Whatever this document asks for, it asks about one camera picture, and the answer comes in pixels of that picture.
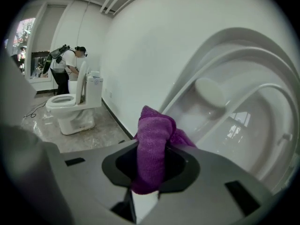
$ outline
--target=toilet seat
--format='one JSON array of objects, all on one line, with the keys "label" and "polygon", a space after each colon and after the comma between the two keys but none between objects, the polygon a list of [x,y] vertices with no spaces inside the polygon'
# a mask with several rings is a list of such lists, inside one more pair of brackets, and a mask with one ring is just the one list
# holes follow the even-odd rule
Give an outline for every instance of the toilet seat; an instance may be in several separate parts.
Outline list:
[{"label": "toilet seat", "polygon": [[76,94],[61,94],[50,98],[47,104],[50,107],[70,107],[76,104]]},{"label": "toilet seat", "polygon": [[87,73],[87,70],[88,70],[88,66],[86,64],[86,61],[83,61],[81,68],[80,68],[79,75],[78,75],[78,79],[77,79],[76,94],[74,94],[75,102],[77,104],[80,104],[80,101],[81,101],[81,95],[83,93],[83,87],[84,87],[84,83],[85,83],[85,75]]}]

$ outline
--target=marble floor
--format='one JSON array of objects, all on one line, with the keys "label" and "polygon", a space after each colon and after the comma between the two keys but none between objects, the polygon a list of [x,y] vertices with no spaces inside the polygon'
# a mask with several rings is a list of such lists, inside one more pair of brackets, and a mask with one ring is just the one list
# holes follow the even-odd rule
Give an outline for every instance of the marble floor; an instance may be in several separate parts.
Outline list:
[{"label": "marble floor", "polygon": [[[32,102],[32,111],[53,96],[53,94],[36,95]],[[36,116],[26,117],[22,121],[21,127],[39,136],[43,141],[55,143],[60,152],[72,152],[101,148],[117,144],[123,140],[129,141],[128,136],[119,127],[117,122],[108,112],[104,104],[102,107],[94,109],[94,119],[96,126],[93,129],[82,131],[72,135],[63,135],[60,131],[57,120],[46,110],[46,107],[38,108]]]}]

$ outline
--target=person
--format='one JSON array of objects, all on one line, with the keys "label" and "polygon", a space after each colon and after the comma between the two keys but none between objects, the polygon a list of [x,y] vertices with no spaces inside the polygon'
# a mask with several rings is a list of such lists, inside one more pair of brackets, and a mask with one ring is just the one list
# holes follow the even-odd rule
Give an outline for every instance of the person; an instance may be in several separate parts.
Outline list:
[{"label": "person", "polygon": [[85,52],[86,52],[85,47],[76,47],[75,51],[66,50],[61,55],[60,62],[57,62],[57,60],[52,61],[50,65],[50,70],[58,85],[56,95],[69,93],[68,90],[69,75],[66,72],[66,68],[68,67],[72,73],[79,75],[79,72],[75,67],[75,57],[81,58],[85,55]]}]

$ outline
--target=white toilet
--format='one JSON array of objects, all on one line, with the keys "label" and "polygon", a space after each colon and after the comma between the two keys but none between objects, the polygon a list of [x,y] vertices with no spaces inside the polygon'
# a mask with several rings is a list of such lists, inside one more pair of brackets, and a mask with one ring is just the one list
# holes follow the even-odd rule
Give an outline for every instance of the white toilet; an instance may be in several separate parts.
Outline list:
[{"label": "white toilet", "polygon": [[280,57],[236,47],[199,67],[163,114],[198,148],[230,159],[276,193],[300,160],[299,90]]},{"label": "white toilet", "polygon": [[86,62],[83,62],[77,81],[69,81],[70,94],[54,96],[46,103],[47,111],[57,118],[64,135],[95,126],[91,108],[100,107],[102,104],[103,78],[100,78],[99,72],[86,74],[87,68]]}]

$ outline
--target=purple microfiber towel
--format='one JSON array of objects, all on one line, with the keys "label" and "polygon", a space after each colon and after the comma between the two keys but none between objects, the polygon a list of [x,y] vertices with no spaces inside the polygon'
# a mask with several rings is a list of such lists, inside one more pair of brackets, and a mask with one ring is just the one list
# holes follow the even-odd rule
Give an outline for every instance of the purple microfiber towel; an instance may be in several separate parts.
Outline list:
[{"label": "purple microfiber towel", "polygon": [[184,131],[176,129],[174,119],[144,106],[134,137],[137,147],[137,177],[131,189],[137,194],[158,190],[165,176],[165,145],[182,144],[196,147]]}]

